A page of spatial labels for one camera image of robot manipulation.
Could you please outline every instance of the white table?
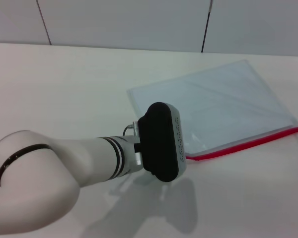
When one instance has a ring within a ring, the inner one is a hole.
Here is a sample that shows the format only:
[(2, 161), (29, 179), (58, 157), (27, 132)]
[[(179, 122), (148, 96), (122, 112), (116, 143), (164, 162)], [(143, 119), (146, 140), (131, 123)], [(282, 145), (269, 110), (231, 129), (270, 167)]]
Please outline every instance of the white table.
[[(298, 119), (298, 57), (0, 44), (0, 139), (119, 135), (126, 90), (248, 59)], [(298, 135), (204, 162), (167, 186), (143, 172), (83, 188), (74, 209), (15, 238), (298, 238)]]

